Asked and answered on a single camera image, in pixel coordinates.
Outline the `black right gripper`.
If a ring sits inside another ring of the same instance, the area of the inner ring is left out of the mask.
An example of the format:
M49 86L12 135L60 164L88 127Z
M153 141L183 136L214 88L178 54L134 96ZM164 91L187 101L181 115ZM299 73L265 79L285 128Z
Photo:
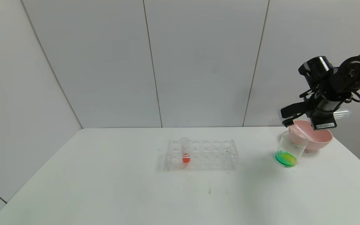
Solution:
M341 101L318 100L309 113L312 128L314 130L336 128L338 125L334 117L334 112L337 111L342 104Z

